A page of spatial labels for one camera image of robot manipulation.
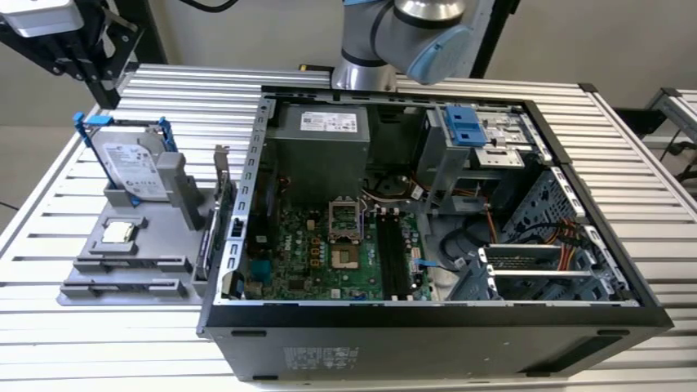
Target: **motherboard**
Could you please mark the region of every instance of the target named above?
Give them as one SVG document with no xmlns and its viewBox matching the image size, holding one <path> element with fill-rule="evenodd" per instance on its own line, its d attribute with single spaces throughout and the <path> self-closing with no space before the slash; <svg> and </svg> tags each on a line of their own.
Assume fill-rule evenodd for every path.
<svg viewBox="0 0 697 392">
<path fill-rule="evenodd" d="M 423 254 L 413 214 L 392 213 L 399 225 L 388 245 L 381 242 L 384 216 L 353 201 L 319 206 L 287 206 L 279 216 L 271 257 L 251 260 L 248 299 L 280 301 L 383 301 L 391 299 L 395 277 L 408 298 L 431 300 L 427 271 L 415 259 Z M 385 268 L 383 258 L 396 264 Z"/>
</svg>

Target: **open computer tower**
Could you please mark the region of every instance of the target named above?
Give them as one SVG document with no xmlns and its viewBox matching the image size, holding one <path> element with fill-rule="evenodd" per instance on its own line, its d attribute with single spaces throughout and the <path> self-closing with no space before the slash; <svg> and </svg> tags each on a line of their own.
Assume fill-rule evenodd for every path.
<svg viewBox="0 0 697 392">
<path fill-rule="evenodd" d="M 245 381 L 568 376 L 672 326 L 532 101 L 265 87 L 208 284 Z"/>
</svg>

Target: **metal rail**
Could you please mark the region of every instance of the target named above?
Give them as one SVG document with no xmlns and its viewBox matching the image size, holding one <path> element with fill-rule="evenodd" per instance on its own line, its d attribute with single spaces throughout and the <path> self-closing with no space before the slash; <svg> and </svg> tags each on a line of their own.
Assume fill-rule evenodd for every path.
<svg viewBox="0 0 697 392">
<path fill-rule="evenodd" d="M 123 88 L 116 118 L 172 121 L 188 173 L 212 186 L 212 149 L 228 145 L 240 174 L 263 84 L 325 87 L 325 73 L 143 65 Z M 697 389 L 697 223 L 656 159 L 603 99 L 575 84 L 451 79 L 411 93 L 531 99 L 580 172 L 676 328 L 592 370 L 559 379 L 491 380 L 487 390 L 567 392 Z M 104 206 L 104 174 L 74 138 L 0 237 L 0 381 L 18 388 L 252 390 L 215 344 L 193 333 L 197 306 L 62 307 L 58 286 Z M 468 390 L 468 380 L 272 384 L 265 390 Z"/>
</svg>

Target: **green circuit board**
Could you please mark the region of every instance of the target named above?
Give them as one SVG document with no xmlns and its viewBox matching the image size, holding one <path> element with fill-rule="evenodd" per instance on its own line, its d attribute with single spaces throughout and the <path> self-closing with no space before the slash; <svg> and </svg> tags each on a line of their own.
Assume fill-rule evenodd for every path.
<svg viewBox="0 0 697 392">
<path fill-rule="evenodd" d="M 345 215 L 340 220 L 344 227 L 351 227 L 349 212 Z M 360 244 L 348 241 L 329 243 L 328 224 L 327 206 L 283 209 L 271 260 L 271 281 L 248 284 L 247 287 L 252 288 L 251 291 L 245 289 L 248 297 L 277 301 L 384 300 L 375 214 L 365 218 Z M 411 247 L 420 249 L 419 239 L 412 242 L 419 234 L 411 214 L 401 218 L 401 227 L 404 240 L 409 242 L 404 251 L 404 268 L 411 271 Z M 427 283 L 415 291 L 413 297 L 431 300 Z"/>
</svg>

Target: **barcode label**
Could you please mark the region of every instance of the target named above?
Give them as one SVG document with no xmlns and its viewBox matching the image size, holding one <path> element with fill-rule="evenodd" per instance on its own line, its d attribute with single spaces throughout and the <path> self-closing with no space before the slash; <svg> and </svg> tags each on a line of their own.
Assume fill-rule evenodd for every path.
<svg viewBox="0 0 697 392">
<path fill-rule="evenodd" d="M 352 113 L 305 112 L 301 131 L 359 132 L 357 117 Z"/>
</svg>

